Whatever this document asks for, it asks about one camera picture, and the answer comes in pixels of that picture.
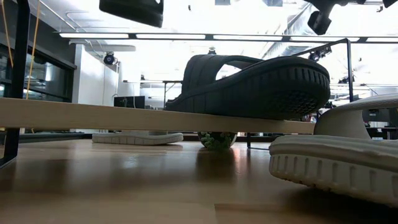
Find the white shoe sole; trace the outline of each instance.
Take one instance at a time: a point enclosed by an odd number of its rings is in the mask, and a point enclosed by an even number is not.
[[[126,133],[93,134],[93,142],[95,143],[156,146],[180,141],[183,141],[182,133],[165,134],[160,136],[135,135]]]
[[[317,136],[314,141],[313,136],[286,137],[277,139],[270,147],[269,171],[274,177],[398,207],[398,170],[396,166],[389,167],[390,162],[398,163],[397,153],[386,153],[390,150],[388,146],[395,146],[394,150],[398,151],[398,144],[373,142],[370,145],[376,143],[383,149],[374,147],[374,151],[369,151],[364,146],[353,147],[355,140],[343,149],[342,145],[352,140],[349,138]],[[332,141],[335,148],[331,148],[328,139],[337,140],[340,146]]]

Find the window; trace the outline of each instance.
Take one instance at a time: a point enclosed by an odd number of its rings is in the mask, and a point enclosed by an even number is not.
[[[0,55],[0,78],[6,78],[7,57]]]
[[[26,99],[27,90],[24,89],[24,96],[23,98]],[[38,93],[36,91],[29,90],[29,99],[30,100],[44,100],[44,101],[56,101],[56,102],[63,102],[63,98],[59,98],[56,96],[50,96],[44,93]]]
[[[0,84],[0,97],[4,96],[4,85]]]
[[[32,56],[26,57],[25,84],[28,82],[30,63]],[[68,97],[68,71],[46,62],[39,56],[33,61],[32,75],[30,77],[30,89],[59,97]]]

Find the black table leg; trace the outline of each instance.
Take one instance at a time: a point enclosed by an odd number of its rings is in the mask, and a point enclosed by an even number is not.
[[[14,49],[14,68],[12,69],[10,98],[22,99],[24,95],[25,66],[29,39],[30,7],[28,0],[17,0],[18,18]],[[0,168],[7,165],[18,155],[19,128],[8,128],[4,157],[0,159]]]
[[[247,142],[247,144],[248,144],[248,149],[250,149],[250,147],[251,147],[251,133],[247,133],[247,135],[246,135],[246,142]]]

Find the yellow cable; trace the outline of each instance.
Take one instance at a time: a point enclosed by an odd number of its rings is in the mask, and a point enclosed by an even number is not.
[[[35,27],[35,35],[33,37],[32,60],[30,61],[29,76],[27,77],[26,99],[29,98],[30,78],[32,76],[33,62],[34,62],[34,59],[35,59],[35,48],[36,48],[37,28],[39,26],[39,15],[40,15],[40,0],[37,1],[36,27]]]
[[[6,30],[6,39],[7,39],[7,47],[8,47],[8,54],[10,57],[11,61],[11,67],[14,67],[14,61],[12,59],[12,54],[11,54],[11,46],[10,46],[10,39],[8,37],[8,29],[7,29],[7,19],[6,19],[6,10],[4,9],[4,0],[1,0],[1,8],[2,8],[2,18],[4,20],[4,29]]]

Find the security camera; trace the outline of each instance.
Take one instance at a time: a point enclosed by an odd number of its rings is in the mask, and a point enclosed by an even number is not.
[[[114,57],[114,52],[107,52],[104,57],[104,63],[106,65],[114,65],[118,62],[118,59]]]
[[[207,54],[216,55],[217,53],[216,53],[215,47],[210,47],[210,48],[209,48],[209,52],[208,52]]]

